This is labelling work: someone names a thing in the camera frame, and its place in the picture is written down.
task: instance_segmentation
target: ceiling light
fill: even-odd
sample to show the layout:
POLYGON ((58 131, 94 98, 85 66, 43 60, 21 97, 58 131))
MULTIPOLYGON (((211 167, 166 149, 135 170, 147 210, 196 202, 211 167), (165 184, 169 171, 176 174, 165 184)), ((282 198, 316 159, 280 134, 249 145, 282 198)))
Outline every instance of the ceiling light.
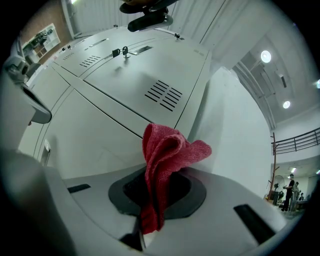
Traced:
POLYGON ((269 63, 271 61, 271 54, 270 52, 268 52, 267 50, 264 50, 263 52, 261 52, 261 60, 264 63, 269 63))
POLYGON ((290 107, 290 101, 286 101, 285 103, 283 103, 282 106, 283 106, 284 109, 289 108, 290 107))

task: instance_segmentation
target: red towel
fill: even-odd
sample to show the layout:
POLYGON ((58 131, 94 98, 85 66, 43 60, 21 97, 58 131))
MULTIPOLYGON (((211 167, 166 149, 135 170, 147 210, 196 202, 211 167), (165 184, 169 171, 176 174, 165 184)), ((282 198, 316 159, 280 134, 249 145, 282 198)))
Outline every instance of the red towel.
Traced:
POLYGON ((149 202, 141 209, 142 233, 145 235, 159 231, 164 225, 171 173, 207 158, 211 155, 211 147, 201 140, 190 144, 178 130, 151 123, 145 128, 142 150, 149 192, 149 202))

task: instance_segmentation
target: metal railing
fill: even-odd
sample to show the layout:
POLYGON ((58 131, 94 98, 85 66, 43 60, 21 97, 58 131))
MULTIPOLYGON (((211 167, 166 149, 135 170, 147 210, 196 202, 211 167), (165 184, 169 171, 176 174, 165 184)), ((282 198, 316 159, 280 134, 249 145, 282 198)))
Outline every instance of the metal railing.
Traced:
POLYGON ((320 144, 320 127, 299 136, 295 136, 292 138, 287 138, 283 140, 279 140, 275 142, 275 150, 274 143, 272 142, 272 153, 275 154, 283 154, 289 152, 295 152, 299 150, 304 150, 313 146, 317 146, 320 144))

